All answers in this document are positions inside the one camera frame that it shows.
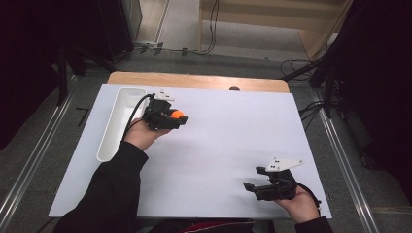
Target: white bracket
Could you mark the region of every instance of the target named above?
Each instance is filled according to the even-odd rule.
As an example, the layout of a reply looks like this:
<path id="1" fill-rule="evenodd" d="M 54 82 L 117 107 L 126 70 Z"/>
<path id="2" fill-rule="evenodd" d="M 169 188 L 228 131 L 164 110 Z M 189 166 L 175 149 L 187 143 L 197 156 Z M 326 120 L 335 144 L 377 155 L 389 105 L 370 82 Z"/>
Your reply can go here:
<path id="1" fill-rule="evenodd" d="M 264 169 L 266 172 L 282 172 L 303 164 L 303 160 L 274 158 Z"/>
<path id="2" fill-rule="evenodd" d="M 156 100 L 165 100 L 165 101 L 175 101 L 175 98 L 170 96 L 169 94 L 166 94 L 163 89 L 160 90 L 160 92 L 157 92 L 154 95 L 154 99 Z"/>

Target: human hand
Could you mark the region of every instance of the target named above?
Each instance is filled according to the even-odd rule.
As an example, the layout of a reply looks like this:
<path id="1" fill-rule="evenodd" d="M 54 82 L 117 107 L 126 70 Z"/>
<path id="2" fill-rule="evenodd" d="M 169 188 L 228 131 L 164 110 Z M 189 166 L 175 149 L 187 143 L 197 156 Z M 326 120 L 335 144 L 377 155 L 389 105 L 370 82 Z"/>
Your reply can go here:
<path id="1" fill-rule="evenodd" d="M 312 196 L 299 185 L 292 200 L 275 200 L 275 202 L 283 207 L 296 223 L 320 217 Z"/>
<path id="2" fill-rule="evenodd" d="M 146 150 L 158 137 L 169 133 L 170 129 L 151 130 L 141 118 L 131 121 L 132 127 L 127 131 L 124 140 L 140 150 Z"/>

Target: white tray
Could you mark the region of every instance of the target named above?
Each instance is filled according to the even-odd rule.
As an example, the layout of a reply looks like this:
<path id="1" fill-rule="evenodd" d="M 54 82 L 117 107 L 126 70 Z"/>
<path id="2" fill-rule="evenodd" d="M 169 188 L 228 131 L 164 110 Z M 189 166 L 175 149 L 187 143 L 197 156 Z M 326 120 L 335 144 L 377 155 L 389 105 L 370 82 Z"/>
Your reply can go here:
<path id="1" fill-rule="evenodd" d="M 146 93 L 145 89 L 139 88 L 125 87 L 119 89 L 97 153 L 97 159 L 99 161 L 110 161 L 112 157 L 115 156 L 127 121 L 129 120 L 133 109 L 136 107 L 136 104 L 146 95 Z M 146 106 L 147 99 L 139 106 L 134 118 L 141 117 L 143 109 Z"/>

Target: white table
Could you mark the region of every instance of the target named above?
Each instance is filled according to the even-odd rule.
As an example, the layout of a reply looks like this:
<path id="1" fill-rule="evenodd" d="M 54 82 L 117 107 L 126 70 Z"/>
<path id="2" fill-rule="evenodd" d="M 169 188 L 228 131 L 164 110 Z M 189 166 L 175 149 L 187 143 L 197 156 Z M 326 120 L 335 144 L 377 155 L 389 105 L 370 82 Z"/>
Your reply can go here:
<path id="1" fill-rule="evenodd" d="M 72 210 L 86 192 L 99 161 L 96 154 L 120 85 L 103 85 L 50 216 Z M 148 92 L 158 87 L 141 86 Z M 243 182 L 268 184 L 255 167 L 274 156 L 302 159 L 292 168 L 322 200 L 331 218 L 312 153 L 291 94 L 194 88 L 164 88 L 176 97 L 173 108 L 189 117 L 187 125 L 158 139 L 142 170 L 141 217 L 289 217 L 275 203 L 258 201 Z"/>

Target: black jacket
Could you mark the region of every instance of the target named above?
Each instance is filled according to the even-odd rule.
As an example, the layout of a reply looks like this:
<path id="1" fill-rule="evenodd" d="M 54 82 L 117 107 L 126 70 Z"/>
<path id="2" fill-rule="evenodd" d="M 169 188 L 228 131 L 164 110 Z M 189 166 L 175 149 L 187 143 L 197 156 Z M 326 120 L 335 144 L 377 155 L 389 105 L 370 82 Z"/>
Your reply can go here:
<path id="1" fill-rule="evenodd" d="M 54 233 L 132 233 L 140 196 L 140 171 L 148 160 L 146 154 L 120 142 L 113 159 L 94 172 L 85 196 L 54 228 Z M 297 224 L 297 233 L 332 232 L 327 219 Z"/>

